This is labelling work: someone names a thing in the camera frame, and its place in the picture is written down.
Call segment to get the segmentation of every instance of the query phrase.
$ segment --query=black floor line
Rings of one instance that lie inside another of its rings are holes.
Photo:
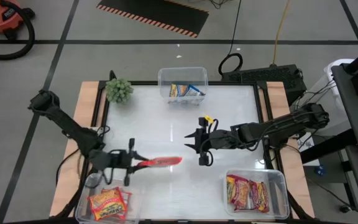
[[[44,90],[48,90],[49,87],[50,87],[50,84],[52,82],[52,78],[53,78],[53,75],[55,73],[57,63],[59,61],[60,55],[62,54],[62,49],[63,49],[63,46],[64,46],[64,40],[67,38],[68,30],[70,29],[71,22],[73,21],[73,17],[74,17],[74,14],[75,14],[75,11],[76,11],[76,8],[77,8],[77,5],[78,5],[78,1],[79,0],[74,0],[73,1],[73,5],[71,7],[70,14],[68,15],[68,19],[66,21],[66,25],[65,25],[65,28],[64,28],[63,33],[62,33],[62,37],[60,38],[59,45],[58,45],[58,47],[56,49],[56,52],[55,52],[55,56],[53,57],[51,66],[49,68],[48,75],[47,75],[47,77],[45,79],[45,83],[44,83],[44,87],[43,87]],[[7,189],[5,191],[4,197],[3,197],[1,205],[0,205],[0,223],[4,222],[7,210],[9,208],[10,203],[11,203],[12,196],[13,196],[13,193],[14,193],[14,191],[16,189],[17,182],[19,181],[19,177],[20,177],[20,174],[22,172],[23,165],[24,165],[24,162],[25,162],[25,158],[26,158],[27,153],[29,151],[32,138],[34,136],[35,129],[37,127],[39,117],[40,116],[37,115],[37,114],[33,115],[32,119],[31,119],[31,122],[30,122],[29,129],[27,130],[27,134],[25,135],[25,139],[24,139],[21,151],[19,153],[19,157],[16,160],[16,164],[15,164],[11,179],[10,179],[10,181],[8,183]]]
[[[352,12],[349,9],[349,6],[347,5],[345,0],[339,0],[339,1],[341,2],[341,5],[343,7],[343,10],[345,11],[346,17],[349,20],[349,23],[351,24],[353,32],[356,35],[357,40],[358,40],[358,26],[356,24],[356,21],[353,18]]]
[[[0,44],[25,44],[26,40],[0,40]],[[60,44],[61,40],[36,40],[35,44]],[[139,44],[230,44],[231,40],[64,40],[77,45],[139,45]],[[274,45],[274,40],[234,40],[241,45]],[[279,40],[279,45],[358,45],[358,40]]]

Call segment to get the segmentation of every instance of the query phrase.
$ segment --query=hazard stripe mat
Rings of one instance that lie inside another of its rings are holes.
[[[102,0],[97,8],[194,38],[209,16],[202,9],[168,0]]]

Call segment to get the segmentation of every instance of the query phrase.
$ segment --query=green plant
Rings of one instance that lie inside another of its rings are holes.
[[[131,83],[123,78],[113,78],[106,82],[106,97],[113,103],[125,103],[131,97],[134,89]]]

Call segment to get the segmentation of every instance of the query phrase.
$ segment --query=yellow cable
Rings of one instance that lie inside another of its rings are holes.
[[[283,26],[283,21],[285,18],[285,15],[287,14],[288,6],[290,5],[291,0],[287,0],[287,4],[285,5],[285,9],[283,12],[283,17],[281,18],[280,26],[278,27],[277,35],[276,35],[276,41],[274,42],[274,54],[273,54],[273,65],[275,65],[276,62],[276,51],[277,51],[277,42],[278,42],[278,35],[280,34],[281,26]]]

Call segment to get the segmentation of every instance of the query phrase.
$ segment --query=black hose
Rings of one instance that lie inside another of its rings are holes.
[[[6,54],[6,55],[0,55],[0,60],[12,60],[19,57],[23,57],[31,50],[32,46],[34,45],[35,42],[34,27],[32,26],[30,19],[27,17],[25,12],[19,6],[5,0],[0,0],[0,5],[2,7],[8,7],[10,9],[15,10],[18,13],[18,15],[21,16],[24,24],[27,26],[27,29],[29,30],[29,41],[26,43],[26,45],[18,52]]]

